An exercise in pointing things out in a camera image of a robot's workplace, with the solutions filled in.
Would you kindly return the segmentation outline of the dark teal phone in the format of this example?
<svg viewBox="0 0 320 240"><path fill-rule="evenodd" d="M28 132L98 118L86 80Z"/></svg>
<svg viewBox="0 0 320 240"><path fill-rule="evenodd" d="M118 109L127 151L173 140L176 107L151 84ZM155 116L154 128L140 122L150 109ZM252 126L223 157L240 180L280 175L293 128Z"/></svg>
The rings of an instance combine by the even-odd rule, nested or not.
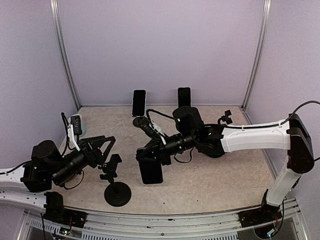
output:
<svg viewBox="0 0 320 240"><path fill-rule="evenodd" d="M138 165L143 184L155 185L163 183L164 180L161 164L138 163Z"/></svg>

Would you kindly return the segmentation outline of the plate phone stand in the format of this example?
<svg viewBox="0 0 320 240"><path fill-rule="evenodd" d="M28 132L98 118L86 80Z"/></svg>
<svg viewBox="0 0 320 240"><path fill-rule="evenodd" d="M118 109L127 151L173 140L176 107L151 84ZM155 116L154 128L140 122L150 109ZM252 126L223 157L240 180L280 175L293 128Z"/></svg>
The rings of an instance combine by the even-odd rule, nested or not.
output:
<svg viewBox="0 0 320 240"><path fill-rule="evenodd" d="M136 117L133 119L132 124L137 127L140 128L141 126L148 126L149 125L149 120L146 117Z"/></svg>

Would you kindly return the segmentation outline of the black clamp phone stand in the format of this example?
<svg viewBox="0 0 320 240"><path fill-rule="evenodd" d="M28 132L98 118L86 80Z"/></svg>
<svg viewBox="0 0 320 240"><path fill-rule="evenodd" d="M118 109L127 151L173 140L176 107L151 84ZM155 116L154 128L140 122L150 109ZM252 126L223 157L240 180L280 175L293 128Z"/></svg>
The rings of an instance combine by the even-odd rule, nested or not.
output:
<svg viewBox="0 0 320 240"><path fill-rule="evenodd" d="M121 162L120 155L115 153L111 155L109 162L105 162L99 167L103 172L103 174L99 175L100 179L109 182L109 185L104 190L104 199L112 207L123 207L132 197L131 189L127 184L115 181L115 178L118 177L116 170Z"/></svg>
<svg viewBox="0 0 320 240"><path fill-rule="evenodd" d="M226 123L227 125L232 124L233 121L232 121L232 119L231 119L231 115L232 115L231 110L230 110L230 109L229 109L229 110L226 110L226 111L224 112L224 115L222 115L222 116L217 120L217 123L218 123L219 125L221 125L222 123Z"/></svg>

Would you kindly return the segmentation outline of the blue case phone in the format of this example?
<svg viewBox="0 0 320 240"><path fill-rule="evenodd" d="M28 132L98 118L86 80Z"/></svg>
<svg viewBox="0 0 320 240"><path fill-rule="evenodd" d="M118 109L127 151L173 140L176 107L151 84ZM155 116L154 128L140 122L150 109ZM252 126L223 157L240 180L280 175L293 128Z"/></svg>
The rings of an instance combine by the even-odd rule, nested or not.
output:
<svg viewBox="0 0 320 240"><path fill-rule="evenodd" d="M136 89L132 95L131 113L133 117L144 117L146 114L146 96L144 89Z"/></svg>

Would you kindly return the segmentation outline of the clear case phone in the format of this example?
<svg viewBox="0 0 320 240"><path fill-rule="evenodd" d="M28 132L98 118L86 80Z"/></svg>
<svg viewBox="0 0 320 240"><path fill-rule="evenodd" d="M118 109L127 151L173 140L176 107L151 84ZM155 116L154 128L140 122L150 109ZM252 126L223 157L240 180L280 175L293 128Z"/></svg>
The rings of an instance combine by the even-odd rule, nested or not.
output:
<svg viewBox="0 0 320 240"><path fill-rule="evenodd" d="M189 87L179 87L177 90L178 107L191 106L191 89Z"/></svg>

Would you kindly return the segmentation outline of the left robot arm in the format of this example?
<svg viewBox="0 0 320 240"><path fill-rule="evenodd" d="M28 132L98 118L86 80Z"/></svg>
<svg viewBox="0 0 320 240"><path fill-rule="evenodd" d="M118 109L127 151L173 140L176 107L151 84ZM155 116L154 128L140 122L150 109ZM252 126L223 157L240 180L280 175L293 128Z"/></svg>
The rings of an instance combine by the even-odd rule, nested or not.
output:
<svg viewBox="0 0 320 240"><path fill-rule="evenodd" d="M12 169L0 171L0 199L5 203L50 214L63 223L70 218L63 196L52 186L65 187L87 166L102 166L115 144L114 136L83 138L76 148L62 155L52 140L44 140L32 149L31 159Z"/></svg>

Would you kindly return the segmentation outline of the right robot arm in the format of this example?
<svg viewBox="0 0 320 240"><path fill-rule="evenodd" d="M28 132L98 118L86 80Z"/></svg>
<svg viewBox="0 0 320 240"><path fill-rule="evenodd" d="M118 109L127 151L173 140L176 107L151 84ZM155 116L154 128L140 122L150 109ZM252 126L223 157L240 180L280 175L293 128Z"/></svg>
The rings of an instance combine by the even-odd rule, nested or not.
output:
<svg viewBox="0 0 320 240"><path fill-rule="evenodd" d="M216 124L205 124L196 107L175 109L177 134L168 136L151 120L150 116L136 117L132 123L150 137L150 141L136 151L142 182L145 185L163 182L162 167L171 164L171 157L187 150L197 149L210 158L225 153L255 149L279 149L288 152L287 163L266 190L256 218L266 222L271 218L285 196L301 176L315 165L311 137L296 113L277 122L253 125L233 125L227 110Z"/></svg>

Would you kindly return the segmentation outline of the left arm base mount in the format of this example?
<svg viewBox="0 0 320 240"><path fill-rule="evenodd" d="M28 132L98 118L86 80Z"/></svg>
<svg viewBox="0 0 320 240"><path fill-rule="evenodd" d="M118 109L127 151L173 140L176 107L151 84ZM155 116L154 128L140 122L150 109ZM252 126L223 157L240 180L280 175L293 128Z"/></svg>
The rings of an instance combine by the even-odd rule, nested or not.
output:
<svg viewBox="0 0 320 240"><path fill-rule="evenodd" d="M83 229L87 219L87 213L68 208L63 208L60 210L47 209L43 217L44 219L54 223Z"/></svg>

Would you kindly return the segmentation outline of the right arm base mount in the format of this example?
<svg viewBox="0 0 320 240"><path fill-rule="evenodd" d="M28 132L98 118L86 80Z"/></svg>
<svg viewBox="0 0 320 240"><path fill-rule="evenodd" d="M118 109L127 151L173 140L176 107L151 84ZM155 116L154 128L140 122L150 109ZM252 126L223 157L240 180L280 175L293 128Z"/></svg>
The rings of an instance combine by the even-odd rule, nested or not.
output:
<svg viewBox="0 0 320 240"><path fill-rule="evenodd" d="M278 210L261 210L251 209L245 210L238 213L239 221L242 228L260 225L268 222L275 221L276 219L282 218L282 213Z"/></svg>

